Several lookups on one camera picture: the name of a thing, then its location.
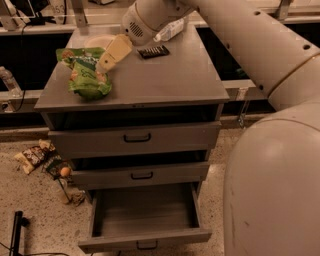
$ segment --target gray drawer cabinet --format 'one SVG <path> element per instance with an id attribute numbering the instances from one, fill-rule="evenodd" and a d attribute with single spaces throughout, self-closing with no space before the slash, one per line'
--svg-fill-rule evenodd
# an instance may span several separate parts
<path id="1" fill-rule="evenodd" d="M 68 47 L 118 31 L 79 28 Z M 57 64 L 35 106 L 74 183 L 92 200 L 88 238 L 79 242 L 85 253 L 210 238 L 197 197 L 228 94 L 195 27 L 166 47 L 172 54 L 149 60 L 133 51 L 110 72 L 112 91 L 99 101 L 68 92 L 71 71 Z"/>

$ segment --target open drawer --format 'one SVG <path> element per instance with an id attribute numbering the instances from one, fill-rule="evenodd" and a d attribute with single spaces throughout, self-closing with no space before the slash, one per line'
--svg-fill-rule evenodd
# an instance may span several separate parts
<path id="1" fill-rule="evenodd" d="M 207 242 L 191 183 L 97 190 L 85 253 Z"/>

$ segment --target debris on floor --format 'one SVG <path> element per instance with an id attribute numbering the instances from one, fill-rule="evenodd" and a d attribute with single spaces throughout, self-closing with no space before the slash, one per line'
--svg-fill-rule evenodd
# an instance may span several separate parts
<path id="1" fill-rule="evenodd" d="M 72 169 L 68 162 L 61 159 L 50 140 L 39 140 L 39 145 L 30 147 L 14 156 L 26 174 L 42 165 L 42 171 L 49 174 L 57 182 L 57 194 L 61 202 L 79 206 L 85 195 L 78 189 L 70 189 L 73 184 Z"/>

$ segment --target drawer handle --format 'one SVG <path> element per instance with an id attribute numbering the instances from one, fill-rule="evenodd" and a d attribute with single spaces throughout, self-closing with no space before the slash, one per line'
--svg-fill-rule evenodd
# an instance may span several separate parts
<path id="1" fill-rule="evenodd" d="M 141 245 L 139 245 L 139 241 L 137 241 L 138 250 L 154 250 L 154 249 L 157 249 L 157 247 L 158 247 L 158 240 L 155 241 L 154 246 L 148 246 L 148 247 L 141 247 Z"/>
<path id="2" fill-rule="evenodd" d="M 153 172 L 150 172 L 144 176 L 141 174 L 134 175 L 133 173 L 131 173 L 131 179 L 133 180 L 148 180 L 148 179 L 152 179 L 152 177 L 153 177 Z"/>
<path id="3" fill-rule="evenodd" d="M 136 142 L 147 142 L 151 140 L 151 133 L 143 136 L 128 136 L 123 135 L 123 140 L 127 143 L 136 143 Z"/>

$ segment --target cabinet top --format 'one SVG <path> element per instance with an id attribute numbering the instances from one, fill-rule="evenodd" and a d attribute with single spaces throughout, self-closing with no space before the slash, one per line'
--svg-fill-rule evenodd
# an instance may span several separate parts
<path id="1" fill-rule="evenodd" d="M 117 34 L 119 26 L 89 26 L 74 31 L 68 48 L 82 48 L 95 35 Z M 58 63 L 35 110 L 39 112 L 89 111 L 116 108 L 212 104 L 229 96 L 194 25 L 163 43 L 168 56 L 142 59 L 137 49 L 157 45 L 150 42 L 133 51 L 108 75 L 111 92 L 101 100 L 84 101 L 68 91 L 71 69 Z"/>

